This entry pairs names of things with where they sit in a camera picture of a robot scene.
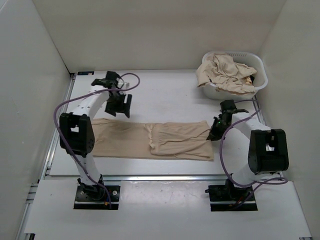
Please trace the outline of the beige trousers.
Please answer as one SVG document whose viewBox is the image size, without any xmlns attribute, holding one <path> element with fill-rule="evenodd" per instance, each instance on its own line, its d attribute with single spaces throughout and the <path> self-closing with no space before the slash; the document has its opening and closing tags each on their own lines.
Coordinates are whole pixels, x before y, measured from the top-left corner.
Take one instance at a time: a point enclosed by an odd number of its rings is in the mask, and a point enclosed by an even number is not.
<svg viewBox="0 0 320 240">
<path fill-rule="evenodd" d="M 92 123 L 95 157 L 212 161 L 206 121 L 139 123 L 107 118 Z"/>
</svg>

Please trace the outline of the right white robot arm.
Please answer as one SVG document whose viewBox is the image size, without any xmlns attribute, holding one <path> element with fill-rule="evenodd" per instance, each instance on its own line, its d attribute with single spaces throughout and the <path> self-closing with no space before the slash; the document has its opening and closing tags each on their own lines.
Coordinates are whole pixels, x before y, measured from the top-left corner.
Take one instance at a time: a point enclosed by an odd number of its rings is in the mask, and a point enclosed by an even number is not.
<svg viewBox="0 0 320 240">
<path fill-rule="evenodd" d="M 222 169 L 227 176 L 221 189 L 214 189 L 218 197 L 226 196 L 236 200 L 252 193 L 254 184 L 283 184 L 284 179 L 271 176 L 289 168 L 289 155 L 286 133 L 283 129 L 273 129 L 262 124 L 255 116 L 256 109 L 249 113 L 236 106 L 235 100 L 224 100 L 220 103 L 220 114 L 214 118 L 207 140 L 219 141 L 219 158 Z M 223 145 L 231 129 L 239 130 L 249 140 L 246 164 L 240 170 L 230 173 L 224 162 Z"/>
</svg>

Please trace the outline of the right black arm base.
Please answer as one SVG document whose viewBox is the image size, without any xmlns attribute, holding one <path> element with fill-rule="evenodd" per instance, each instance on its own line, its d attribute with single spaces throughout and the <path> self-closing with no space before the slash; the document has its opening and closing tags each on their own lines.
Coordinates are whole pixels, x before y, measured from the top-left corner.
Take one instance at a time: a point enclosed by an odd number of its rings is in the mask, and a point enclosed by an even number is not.
<svg viewBox="0 0 320 240">
<path fill-rule="evenodd" d="M 253 212 L 258 207 L 252 187 L 236 187 L 227 179 L 224 185 L 209 185 L 211 212 Z"/>
</svg>

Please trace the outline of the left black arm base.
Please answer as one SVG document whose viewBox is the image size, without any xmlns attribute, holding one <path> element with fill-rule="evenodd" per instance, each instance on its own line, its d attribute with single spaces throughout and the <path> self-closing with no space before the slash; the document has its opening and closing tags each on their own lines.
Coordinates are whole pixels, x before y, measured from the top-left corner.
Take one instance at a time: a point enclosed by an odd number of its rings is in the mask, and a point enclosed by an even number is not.
<svg viewBox="0 0 320 240">
<path fill-rule="evenodd" d="M 120 185 L 105 185 L 108 193 L 99 185 L 87 185 L 78 178 L 73 208 L 75 210 L 118 210 Z"/>
</svg>

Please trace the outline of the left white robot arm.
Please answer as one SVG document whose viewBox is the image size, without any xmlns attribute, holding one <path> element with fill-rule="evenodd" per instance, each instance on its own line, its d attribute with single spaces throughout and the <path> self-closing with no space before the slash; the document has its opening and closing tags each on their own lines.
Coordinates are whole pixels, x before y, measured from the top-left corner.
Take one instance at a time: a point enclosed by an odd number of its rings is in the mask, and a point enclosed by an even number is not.
<svg viewBox="0 0 320 240">
<path fill-rule="evenodd" d="M 111 197 L 92 155 L 95 146 L 92 121 L 103 105 L 106 113 L 112 116 L 124 114 L 129 118 L 132 95 L 125 93 L 129 90 L 131 88 L 121 75 L 108 71 L 104 78 L 93 80 L 87 94 L 64 102 L 68 104 L 79 101 L 76 108 L 63 112 L 60 116 L 53 116 L 60 146 L 73 158 L 79 171 L 78 183 L 83 187 L 84 193 L 95 201 L 104 199 L 109 202 Z"/>
</svg>

